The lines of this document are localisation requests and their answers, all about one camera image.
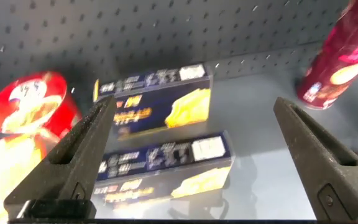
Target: snack box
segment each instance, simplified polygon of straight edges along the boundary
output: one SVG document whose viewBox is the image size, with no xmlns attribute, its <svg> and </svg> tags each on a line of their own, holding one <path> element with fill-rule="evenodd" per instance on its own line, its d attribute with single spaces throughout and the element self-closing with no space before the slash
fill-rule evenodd
<svg viewBox="0 0 358 224">
<path fill-rule="evenodd" d="M 94 84 L 93 101 L 114 95 L 117 111 L 114 133 L 124 138 L 133 133 L 174 128 L 206 121 L 211 99 L 211 72 L 202 64 Z"/>
<path fill-rule="evenodd" d="M 231 148 L 223 131 L 107 153 L 91 200 L 115 210 L 220 189 L 234 161 Z"/>
</svg>

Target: gray shelf surface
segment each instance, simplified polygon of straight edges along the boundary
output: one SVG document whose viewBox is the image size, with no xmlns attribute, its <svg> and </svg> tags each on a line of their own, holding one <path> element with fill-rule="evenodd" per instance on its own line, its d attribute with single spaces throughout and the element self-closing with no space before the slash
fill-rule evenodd
<svg viewBox="0 0 358 224">
<path fill-rule="evenodd" d="M 236 160 L 224 189 L 136 207 L 136 212 L 113 212 L 96 205 L 97 217 L 315 219 L 275 119 L 273 105 L 278 96 L 294 101 L 343 144 L 358 152 L 358 79 L 332 107 L 324 111 L 311 110 L 300 103 L 294 90 L 294 79 L 305 70 L 306 67 L 297 67 L 215 81 L 208 123 L 171 130 L 170 134 L 178 136 L 186 136 L 189 130 L 196 133 L 212 129 L 228 131 Z M 108 150 L 134 147 L 149 139 L 122 142 L 108 146 Z"/>
</svg>

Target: pegboard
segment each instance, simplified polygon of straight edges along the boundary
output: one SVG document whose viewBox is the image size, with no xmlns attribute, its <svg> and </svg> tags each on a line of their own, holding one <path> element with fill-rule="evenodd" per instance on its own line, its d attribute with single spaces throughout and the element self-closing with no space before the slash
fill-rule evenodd
<svg viewBox="0 0 358 224">
<path fill-rule="evenodd" d="M 75 87 L 75 98 L 83 95 L 80 107 L 86 111 L 97 78 L 111 80 L 149 68 L 236 55 L 248 55 L 261 67 L 232 67 L 218 72 L 220 78 L 275 69 L 270 62 L 279 51 L 320 44 L 346 4 L 343 0 L 0 0 L 0 90 L 26 74 L 57 70 Z M 268 54 L 263 57 L 267 52 L 276 52 L 268 63 Z M 282 55 L 277 67 L 298 63 L 299 59 Z"/>
</svg>

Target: red cylindrical container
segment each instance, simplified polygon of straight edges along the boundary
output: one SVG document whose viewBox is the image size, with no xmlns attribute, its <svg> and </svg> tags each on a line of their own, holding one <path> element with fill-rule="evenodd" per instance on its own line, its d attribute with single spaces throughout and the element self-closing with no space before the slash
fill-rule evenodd
<svg viewBox="0 0 358 224">
<path fill-rule="evenodd" d="M 0 132 L 40 133 L 61 139 L 81 119 L 57 72 L 40 72 L 11 83 L 0 92 Z"/>
<path fill-rule="evenodd" d="M 298 97 L 326 109 L 358 75 L 358 0 L 351 1 L 298 87 Z"/>
</svg>

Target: barcode label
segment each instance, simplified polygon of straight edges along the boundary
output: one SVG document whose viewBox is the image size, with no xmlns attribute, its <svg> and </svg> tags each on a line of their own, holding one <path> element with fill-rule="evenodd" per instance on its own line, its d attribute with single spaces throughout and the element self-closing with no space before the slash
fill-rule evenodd
<svg viewBox="0 0 358 224">
<path fill-rule="evenodd" d="M 183 67 L 179 70 L 180 80 L 189 80 L 192 78 L 199 78 L 205 74 L 204 67 L 202 65 L 192 65 Z"/>
<path fill-rule="evenodd" d="M 193 142 L 191 149 L 193 150 L 195 161 L 221 157 L 226 152 L 220 136 L 197 140 Z"/>
</svg>

